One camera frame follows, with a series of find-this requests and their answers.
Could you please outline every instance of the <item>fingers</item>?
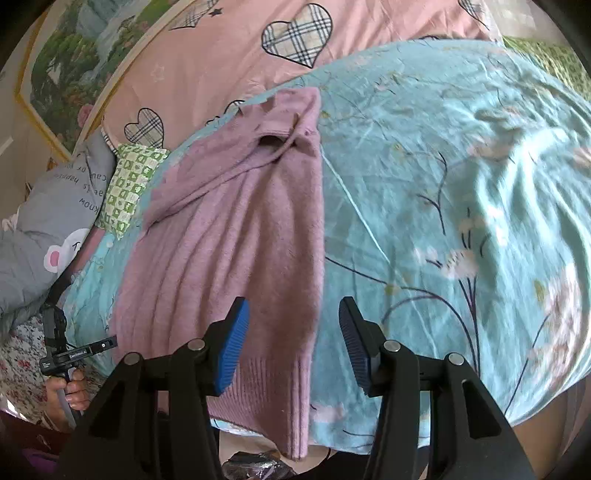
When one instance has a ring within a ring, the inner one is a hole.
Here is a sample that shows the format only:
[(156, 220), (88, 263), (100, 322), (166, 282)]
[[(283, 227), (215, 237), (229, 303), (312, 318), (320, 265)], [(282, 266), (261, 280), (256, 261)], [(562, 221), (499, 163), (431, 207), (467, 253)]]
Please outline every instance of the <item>fingers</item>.
[(88, 396), (88, 392), (86, 390), (79, 391), (76, 393), (70, 393), (66, 395), (66, 401), (71, 405), (81, 404), (85, 401), (89, 401), (90, 397)]
[(90, 400), (86, 400), (84, 402), (79, 402), (79, 403), (70, 403), (70, 407), (74, 410), (79, 410), (79, 411), (88, 410), (88, 407), (90, 407)]
[(84, 373), (82, 373), (82, 370), (78, 370), (78, 369), (74, 370), (72, 372), (72, 380), (78, 380), (78, 381), (84, 380)]
[(84, 380), (80, 380), (80, 381), (73, 381), (68, 383), (68, 386), (66, 388), (66, 393), (75, 393), (75, 392), (79, 392), (82, 390), (86, 390), (88, 388), (88, 385), (86, 385), (86, 381)]
[(66, 387), (66, 380), (59, 377), (50, 377), (45, 381), (48, 391), (56, 391)]

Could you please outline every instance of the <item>hand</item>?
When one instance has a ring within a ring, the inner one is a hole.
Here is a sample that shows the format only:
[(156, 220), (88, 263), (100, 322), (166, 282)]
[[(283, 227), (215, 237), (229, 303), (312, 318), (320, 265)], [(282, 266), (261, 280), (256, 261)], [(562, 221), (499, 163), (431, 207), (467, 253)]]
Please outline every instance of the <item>hand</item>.
[(57, 391), (66, 389), (66, 400), (74, 410), (83, 411), (90, 405), (90, 397), (87, 391), (84, 373), (81, 370), (74, 370), (72, 381), (66, 385), (66, 380), (59, 377), (50, 377), (45, 382), (47, 390), (46, 413), (50, 420), (55, 424), (60, 432), (71, 431), (66, 414), (61, 409), (60, 400), (57, 398)]

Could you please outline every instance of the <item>purple cloth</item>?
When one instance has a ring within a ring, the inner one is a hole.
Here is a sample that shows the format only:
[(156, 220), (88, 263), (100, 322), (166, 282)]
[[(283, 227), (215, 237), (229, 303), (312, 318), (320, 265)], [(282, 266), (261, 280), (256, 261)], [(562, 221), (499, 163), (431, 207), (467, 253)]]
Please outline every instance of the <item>purple cloth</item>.
[(152, 192), (111, 323), (118, 358), (166, 355), (246, 297), (236, 376), (210, 412), (291, 458), (307, 453), (324, 276), (319, 109), (316, 88), (281, 90), (191, 146)]
[(50, 453), (43, 453), (39, 450), (33, 450), (26, 448), (22, 451), (22, 454), (29, 461), (35, 470), (39, 473), (51, 475), (56, 471), (57, 461), (59, 457)]

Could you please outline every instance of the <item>green checkered pillow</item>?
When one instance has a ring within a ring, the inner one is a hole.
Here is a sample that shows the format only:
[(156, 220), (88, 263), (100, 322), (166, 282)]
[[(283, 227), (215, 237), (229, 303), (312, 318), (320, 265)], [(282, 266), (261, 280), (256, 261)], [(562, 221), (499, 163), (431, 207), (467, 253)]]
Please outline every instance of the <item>green checkered pillow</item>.
[(112, 232), (117, 239), (123, 237), (146, 185), (169, 153), (136, 144), (117, 148), (117, 168), (96, 221), (98, 228)]

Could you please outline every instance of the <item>light blue bedsheet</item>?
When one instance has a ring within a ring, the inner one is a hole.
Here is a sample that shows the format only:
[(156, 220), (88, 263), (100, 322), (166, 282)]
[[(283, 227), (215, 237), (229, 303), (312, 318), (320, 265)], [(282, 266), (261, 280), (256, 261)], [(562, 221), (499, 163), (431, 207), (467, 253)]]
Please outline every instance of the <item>light blue bedsheet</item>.
[[(356, 385), (339, 331), (346, 295), (415, 353), (464, 355), (511, 423), (586, 375), (585, 100), (519, 55), (468, 40), (373, 48), (285, 86), (317, 86), (323, 102), (326, 275), (313, 442), (365, 453), (373, 440), (379, 400)], [(227, 120), (173, 152), (148, 191)], [(104, 237), (67, 298), (68, 335), (78, 344), (105, 335), (149, 201), (146, 194), (122, 240)], [(105, 373), (113, 368), (109, 355), (96, 362)], [(423, 400), (421, 445), (429, 432)]]

